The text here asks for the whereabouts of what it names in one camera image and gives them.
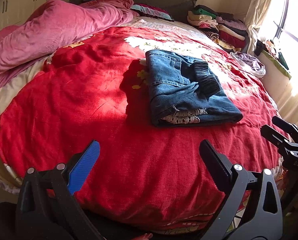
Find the person's left hand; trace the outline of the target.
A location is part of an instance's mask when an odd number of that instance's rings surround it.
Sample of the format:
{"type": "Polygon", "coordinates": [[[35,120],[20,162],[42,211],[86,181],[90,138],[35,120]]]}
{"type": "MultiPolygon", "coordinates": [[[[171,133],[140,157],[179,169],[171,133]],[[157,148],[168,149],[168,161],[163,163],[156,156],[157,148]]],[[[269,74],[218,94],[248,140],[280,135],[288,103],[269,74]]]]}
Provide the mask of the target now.
{"type": "Polygon", "coordinates": [[[144,235],[133,238],[132,240],[150,240],[153,237],[152,233],[146,233],[144,235]]]}

